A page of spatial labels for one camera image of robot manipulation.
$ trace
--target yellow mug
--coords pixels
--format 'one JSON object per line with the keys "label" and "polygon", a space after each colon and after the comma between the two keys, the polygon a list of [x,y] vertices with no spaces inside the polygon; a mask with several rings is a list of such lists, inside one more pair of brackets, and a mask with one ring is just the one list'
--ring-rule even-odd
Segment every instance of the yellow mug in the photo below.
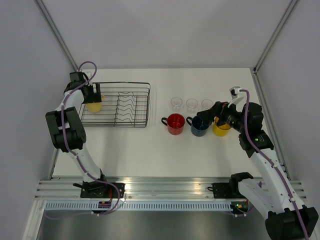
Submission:
{"label": "yellow mug", "polygon": [[86,103],[86,107],[90,113],[97,113],[102,108],[102,102]]}
{"label": "yellow mug", "polygon": [[217,135],[219,137],[223,137],[223,136],[227,135],[227,133],[230,131],[231,126],[228,124],[217,126],[218,121],[219,121],[219,118],[216,117],[214,124],[213,124],[213,132],[215,135]]}

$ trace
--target white wall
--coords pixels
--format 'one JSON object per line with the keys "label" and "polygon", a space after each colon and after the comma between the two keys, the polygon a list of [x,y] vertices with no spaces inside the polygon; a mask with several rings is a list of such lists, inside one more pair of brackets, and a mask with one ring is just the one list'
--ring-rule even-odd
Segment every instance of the white wall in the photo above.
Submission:
{"label": "white wall", "polygon": [[44,0],[75,61],[253,67],[290,0]]}
{"label": "white wall", "polygon": [[320,1],[299,1],[259,71],[294,179],[320,213]]}
{"label": "white wall", "polygon": [[72,70],[32,0],[0,7],[0,239],[18,240],[53,146],[45,114]]}

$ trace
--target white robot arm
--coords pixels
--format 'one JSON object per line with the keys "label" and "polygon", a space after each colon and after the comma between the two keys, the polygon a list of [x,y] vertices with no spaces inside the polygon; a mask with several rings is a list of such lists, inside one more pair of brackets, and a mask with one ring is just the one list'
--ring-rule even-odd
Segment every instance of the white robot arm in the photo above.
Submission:
{"label": "white robot arm", "polygon": [[125,184],[107,182],[105,175],[94,163],[87,150],[86,132],[78,115],[81,104],[102,101],[100,84],[95,83],[95,88],[87,84],[88,77],[79,71],[70,73],[70,79],[61,104],[45,115],[52,143],[56,149],[68,154],[79,168],[83,183],[73,185],[81,188],[81,198],[109,198],[118,195],[122,198]]}
{"label": "white robot arm", "polygon": [[[61,112],[61,106],[63,105],[63,102],[65,101],[65,98],[68,94],[70,94],[71,90],[66,91],[64,93],[64,98],[61,102],[61,104],[55,109],[56,112]],[[84,102],[85,98],[84,95],[82,93],[81,90],[76,90],[75,92],[73,92],[65,106],[64,109],[70,109],[70,108],[75,108],[76,110],[76,114],[78,114],[81,104]],[[69,128],[70,124],[68,121],[65,121],[65,128]],[[80,159],[80,162],[82,163],[84,169],[86,169],[86,171],[88,173],[90,173],[94,178],[99,179],[101,176],[101,170],[100,168],[94,163],[90,153],[88,152],[88,149],[86,147],[86,143],[83,143],[82,148],[75,148],[72,149],[73,152],[75,152],[78,155],[78,158]],[[74,161],[74,163],[76,164],[76,166],[78,167],[79,171],[81,172],[81,175],[83,177],[83,181],[84,182],[92,182],[92,178],[90,178],[81,168],[80,163],[78,162],[77,158],[71,153],[71,152],[66,152],[66,154],[68,156],[70,156],[72,158],[72,160]]]}
{"label": "white robot arm", "polygon": [[[265,219],[266,230],[272,240],[309,239],[318,221],[314,207],[306,207],[295,193],[283,172],[274,146],[262,130],[262,107],[249,102],[249,92],[239,86],[230,89],[231,102],[217,101],[209,110],[198,112],[208,125],[218,117],[218,126],[229,124],[237,130],[240,146],[258,168],[267,185],[266,194],[248,172],[233,174],[229,188],[235,196],[247,198]],[[242,112],[236,104],[247,94]]]}

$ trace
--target wire dish rack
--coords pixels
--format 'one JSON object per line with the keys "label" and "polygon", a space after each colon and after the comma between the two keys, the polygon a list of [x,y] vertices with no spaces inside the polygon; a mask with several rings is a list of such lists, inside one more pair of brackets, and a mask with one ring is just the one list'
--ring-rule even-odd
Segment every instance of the wire dish rack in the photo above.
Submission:
{"label": "wire dish rack", "polygon": [[101,110],[81,105],[84,127],[145,128],[149,117],[150,84],[147,82],[100,82]]}

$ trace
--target white table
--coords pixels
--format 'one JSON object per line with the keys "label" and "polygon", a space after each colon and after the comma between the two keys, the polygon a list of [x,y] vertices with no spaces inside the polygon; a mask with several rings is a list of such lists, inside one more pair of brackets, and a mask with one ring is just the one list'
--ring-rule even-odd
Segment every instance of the white table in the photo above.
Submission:
{"label": "white table", "polygon": [[[218,137],[211,126],[205,136],[196,137],[186,123],[183,133],[174,136],[161,123],[162,117],[173,113],[173,97],[182,98],[184,109],[180,113],[185,118],[187,99],[195,98],[199,105],[203,99],[230,101],[229,88],[234,86],[249,90],[250,101],[258,103],[249,68],[99,69],[93,81],[151,84],[146,128],[85,128],[87,148],[106,176],[229,177],[249,172],[261,177],[241,149],[234,129],[227,136]],[[238,105],[238,111],[244,103],[245,100]],[[53,175],[80,176],[80,172],[71,158],[60,152]]]}

